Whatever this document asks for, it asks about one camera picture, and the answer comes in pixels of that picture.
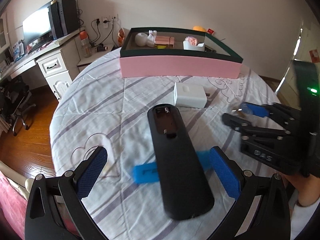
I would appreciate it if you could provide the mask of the person right hand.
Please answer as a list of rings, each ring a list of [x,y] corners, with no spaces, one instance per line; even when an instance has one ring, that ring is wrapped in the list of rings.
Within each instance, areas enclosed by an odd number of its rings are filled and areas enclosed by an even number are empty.
[[[307,207],[319,199],[319,178],[310,175],[308,178],[300,174],[284,176],[298,191],[298,202],[301,206]]]

